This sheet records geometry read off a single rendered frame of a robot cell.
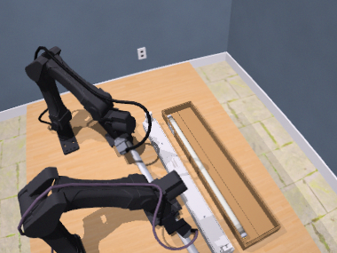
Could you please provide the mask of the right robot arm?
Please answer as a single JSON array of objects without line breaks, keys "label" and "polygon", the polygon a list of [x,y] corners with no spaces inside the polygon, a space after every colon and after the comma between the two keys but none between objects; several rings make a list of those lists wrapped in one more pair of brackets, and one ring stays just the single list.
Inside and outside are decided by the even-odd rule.
[{"label": "right robot arm", "polygon": [[[52,184],[53,181],[54,184]],[[42,183],[43,185],[41,186]],[[120,183],[120,185],[112,183]],[[160,197],[160,191],[157,187],[130,186],[122,183],[155,184],[160,186],[162,199],[157,213],[162,211],[165,206],[164,198],[172,201],[188,190],[175,170],[149,183],[145,175],[137,173],[108,180],[78,179],[59,176],[57,167],[47,167],[19,191],[18,201],[21,217],[36,197],[39,197],[50,186],[61,185],[61,188],[52,189],[51,192],[53,194],[49,196],[46,194],[31,209],[23,220],[24,234],[28,238],[41,238],[57,253],[86,253],[80,236],[76,233],[69,233],[60,222],[62,213],[67,213],[71,210],[103,207],[145,210],[155,213]]]}]

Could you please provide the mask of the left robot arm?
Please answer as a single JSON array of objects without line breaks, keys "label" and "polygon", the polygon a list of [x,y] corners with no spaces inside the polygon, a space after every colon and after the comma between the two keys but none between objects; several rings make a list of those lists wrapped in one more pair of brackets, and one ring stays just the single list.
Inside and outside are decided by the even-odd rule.
[{"label": "left robot arm", "polygon": [[[72,113],[64,105],[55,80],[69,90],[79,100],[80,104],[83,105],[83,108],[90,113],[93,120],[98,121],[106,131],[115,130],[131,134],[135,130],[136,119],[131,116],[129,111],[119,110],[119,108],[114,107],[112,101],[97,97],[82,82],[102,96],[104,95],[112,99],[110,93],[103,91],[100,87],[97,88],[95,85],[81,78],[59,56],[61,49],[58,46],[49,49],[49,52],[55,58],[51,58],[44,52],[33,61],[35,63],[31,62],[26,66],[25,71],[28,77],[36,82],[43,94],[49,110],[51,129],[57,132],[64,155],[79,150],[79,146],[70,124]],[[70,127],[68,127],[68,124]]]}]

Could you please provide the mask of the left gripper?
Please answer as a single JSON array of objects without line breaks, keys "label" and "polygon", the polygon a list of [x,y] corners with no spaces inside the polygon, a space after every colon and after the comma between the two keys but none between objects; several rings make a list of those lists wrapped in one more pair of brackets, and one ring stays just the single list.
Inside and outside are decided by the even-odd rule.
[{"label": "left gripper", "polygon": [[[112,137],[108,133],[110,133],[110,135],[112,135]],[[135,133],[135,132],[133,131],[132,133]],[[115,145],[118,152],[120,153],[120,152],[124,151],[126,148],[128,148],[125,142],[129,141],[132,145],[134,145],[133,144],[133,136],[131,134],[123,133],[123,132],[119,132],[119,131],[114,130],[114,131],[107,132],[105,137],[106,137],[106,140],[107,140],[109,146],[111,148],[113,148],[113,146]]]}]

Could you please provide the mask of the long brown cardboard carton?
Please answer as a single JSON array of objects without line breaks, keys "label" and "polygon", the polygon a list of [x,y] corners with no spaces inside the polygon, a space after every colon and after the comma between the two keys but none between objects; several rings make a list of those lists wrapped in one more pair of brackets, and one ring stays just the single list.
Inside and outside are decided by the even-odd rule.
[{"label": "long brown cardboard carton", "polygon": [[[264,240],[281,228],[280,223],[262,197],[191,101],[163,109],[161,114],[243,250]],[[172,115],[192,149],[202,161],[209,176],[214,180],[222,196],[231,207],[232,212],[247,233],[245,240],[242,239],[232,223],[167,115]]]}]

